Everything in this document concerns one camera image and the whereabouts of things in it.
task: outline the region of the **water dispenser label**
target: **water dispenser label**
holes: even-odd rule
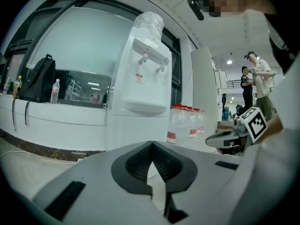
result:
[[[143,76],[138,74],[138,73],[136,73],[135,76],[136,76],[136,81],[135,82],[136,83],[142,83]]]

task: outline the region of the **glass window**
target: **glass window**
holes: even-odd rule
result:
[[[70,4],[73,0],[58,0],[56,3],[54,3],[51,7],[52,8],[62,8],[68,4]]]
[[[57,70],[56,78],[60,80],[60,103],[68,103],[64,101],[67,100],[74,105],[77,102],[83,106],[103,107],[108,101],[112,81],[110,76],[85,71]]]
[[[9,78],[11,82],[15,82],[18,76],[20,64],[24,58],[25,54],[14,54],[12,55],[8,67],[7,67],[7,74],[6,80]]]
[[[115,62],[131,28],[127,19],[75,7],[37,45],[27,67],[33,69],[47,53],[52,55],[60,80],[59,103],[103,107]]]
[[[97,9],[101,10],[107,13],[115,14],[115,15],[120,15],[122,17],[125,17],[131,21],[134,21],[137,15],[126,11],[122,8],[115,7],[109,4],[105,3],[100,3],[100,2],[94,2],[94,1],[88,1],[86,4],[82,6],[83,8],[92,8],[92,9]]]
[[[181,103],[181,90],[180,86],[176,86],[172,83],[170,106],[175,106],[176,103]]]
[[[179,55],[172,53],[172,75],[180,81]]]
[[[56,69],[111,76],[131,27],[132,22],[115,15],[75,7],[38,44],[27,67],[33,68],[50,54],[56,61]]]
[[[173,40],[172,40],[168,35],[166,35],[164,32],[163,32],[163,34],[162,34],[162,36],[161,36],[161,40],[162,40],[162,42],[163,42],[165,45],[167,45],[167,46],[169,46],[169,47],[174,47],[174,46],[173,46]]]
[[[17,31],[11,43],[22,42],[25,40],[34,39],[41,32],[43,27],[50,22],[58,9],[33,13],[22,24]]]

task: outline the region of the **plastic water bottle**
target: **plastic water bottle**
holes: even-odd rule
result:
[[[52,104],[57,103],[59,91],[60,91],[60,80],[56,79],[55,84],[53,84],[52,93],[51,93],[51,103]]]
[[[177,113],[180,112],[180,109],[178,107],[171,107],[170,110],[170,117],[169,117],[169,127],[168,127],[168,134],[167,134],[167,142],[168,143],[175,143],[176,141],[176,123],[175,123],[175,117],[177,116]]]
[[[177,133],[176,133],[176,142],[175,144],[181,147],[185,146],[185,143],[188,142],[189,136],[189,114],[188,106],[181,105],[180,112],[177,114]]]
[[[187,106],[176,104],[171,109],[167,142],[182,146],[189,135]]]
[[[14,83],[14,91],[13,91],[14,98],[19,98],[19,91],[20,91],[20,88],[22,87],[21,78],[22,78],[22,76],[18,76],[17,81],[15,81],[15,83]]]
[[[198,126],[197,136],[201,137],[203,136],[203,132],[204,132],[203,116],[202,113],[200,112],[200,109],[195,108],[194,111],[196,112],[196,123]]]
[[[189,137],[197,137],[197,133],[199,130],[199,118],[198,113],[193,109],[192,107],[189,107],[189,119],[190,119],[190,131],[189,131]]]
[[[189,118],[189,137],[193,138],[197,136],[198,124],[196,123],[196,112],[192,107],[187,107],[188,118]]]

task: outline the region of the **camera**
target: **camera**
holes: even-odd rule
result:
[[[196,17],[198,18],[198,20],[203,21],[204,16],[203,16],[202,12],[200,11],[200,6],[198,5],[197,1],[196,0],[187,0],[187,3],[189,5],[189,7],[193,10],[193,12],[196,15]]]

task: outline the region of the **ceiling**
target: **ceiling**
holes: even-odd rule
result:
[[[228,104],[230,104],[230,102],[232,101],[232,103],[234,104],[241,104],[244,106],[245,102],[244,102],[244,97],[242,93],[236,93],[236,94],[227,94],[227,98],[226,98],[226,106]]]
[[[223,18],[204,15],[206,16],[204,21],[199,21],[187,0],[159,1],[169,7],[188,26],[201,46],[209,47],[212,57],[221,56],[218,58],[221,64],[230,52],[235,53],[236,58],[242,59],[250,49],[263,54],[261,57],[271,55],[268,26],[264,15],[260,12],[249,10],[238,16]]]

